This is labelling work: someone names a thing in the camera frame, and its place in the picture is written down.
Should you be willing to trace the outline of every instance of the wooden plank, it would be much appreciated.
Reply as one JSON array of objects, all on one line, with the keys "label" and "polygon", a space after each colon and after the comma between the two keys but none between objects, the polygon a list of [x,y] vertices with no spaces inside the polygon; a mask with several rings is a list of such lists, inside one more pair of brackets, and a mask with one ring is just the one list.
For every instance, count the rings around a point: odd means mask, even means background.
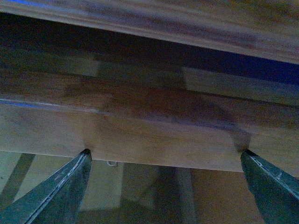
[{"label": "wooden plank", "polygon": [[182,68],[188,90],[299,106],[299,86]]},{"label": "wooden plank", "polygon": [[94,77],[2,70],[2,151],[241,171],[249,148],[298,175],[299,109]]},{"label": "wooden plank", "polygon": [[10,1],[2,12],[299,63],[299,3],[278,1]]},{"label": "wooden plank", "polygon": [[142,84],[160,89],[187,89],[299,106],[297,85],[148,61],[132,64],[130,60],[125,61],[125,57],[115,55],[96,58],[92,53],[72,53],[68,49],[65,49],[64,54],[50,54],[0,47],[0,64],[1,62],[10,70],[95,76],[113,83]]}]

